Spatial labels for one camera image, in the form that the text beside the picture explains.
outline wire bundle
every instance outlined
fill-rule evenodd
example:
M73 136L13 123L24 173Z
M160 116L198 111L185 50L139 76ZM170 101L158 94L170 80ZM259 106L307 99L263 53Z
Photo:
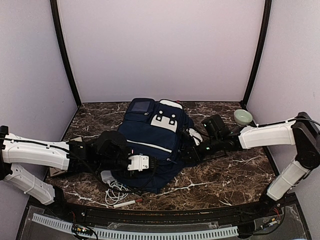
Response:
M118 189L120 191L129 191L128 188L126 188L122 183L117 182L116 180L109 184L110 188ZM119 201L125 199L129 193L123 193L123 192L114 192L111 189L108 189L105 191L105 203L108 206L113 206L117 204Z

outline reflective strip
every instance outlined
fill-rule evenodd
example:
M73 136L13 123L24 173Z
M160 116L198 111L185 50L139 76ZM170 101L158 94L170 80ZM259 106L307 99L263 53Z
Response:
M172 150L170 150L170 149L166 149L166 148L164 148L162 146L157 146L157 145L153 145L153 144L150 144L150 143L130 141L130 140L127 140L127 142L128 143L132 143L132 144L140 144L140 145L148 146L148 147L151 147L151 148L160 149L160 150L168 152L168 153L172 153Z

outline black frame edge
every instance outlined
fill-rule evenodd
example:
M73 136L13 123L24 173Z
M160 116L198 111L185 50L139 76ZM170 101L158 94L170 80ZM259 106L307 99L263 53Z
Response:
M75 100L75 103L78 107L81 106L81 99L79 96L79 92L76 86L76 82L71 70L68 54L67 54L67 49L65 45L65 40L64 40L64 35L62 32L62 27L61 27L61 22L60 22L60 17L59 17L59 10L58 10L58 3L57 0L50 0L50 5L51 5L51 12L52 12L52 19L53 19L53 24L54 24L54 29L55 29L55 34L56 34L56 39L58 41L59 49L60 49L60 54L61 58L63 61L64 69L66 76L68 78L70 88L73 94L73 98Z
M248 84L245 89L243 100L241 101L242 104L245 106L247 106L247 104L248 104L252 89L254 87L257 72L258 72L259 65L260 65L261 56L262 56L262 53L264 50L265 40L266 40L266 36L267 36L267 29L268 29L268 24L269 24L269 18L270 18L270 12L271 12L271 4L272 4L272 0L265 0L259 40L258 40L258 44L256 47L256 52L255 52L254 61L253 61L250 77L248 80Z

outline small bowl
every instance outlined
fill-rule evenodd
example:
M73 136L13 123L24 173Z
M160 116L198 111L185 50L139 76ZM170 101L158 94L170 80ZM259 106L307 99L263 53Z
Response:
M243 110L243 109L237 109L233 113L234 120L239 126L246 126L249 123L253 121L253 117L250 112Z

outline marble surface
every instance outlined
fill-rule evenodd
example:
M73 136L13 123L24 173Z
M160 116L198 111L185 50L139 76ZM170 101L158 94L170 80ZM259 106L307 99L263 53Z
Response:
M85 103L72 121L65 140L97 138L102 131L116 130L129 103ZM237 102L182 102L185 111L203 132L201 121L220 114L229 127L235 126L233 112ZM275 178L262 148L229 152L228 156L208 160L196 167L185 168L160 194L144 193L143 202L121 209L142 211L197 210L255 202ZM107 208L106 189L91 174L48 177L47 183L64 190L70 203ZM130 194L122 202L140 198Z

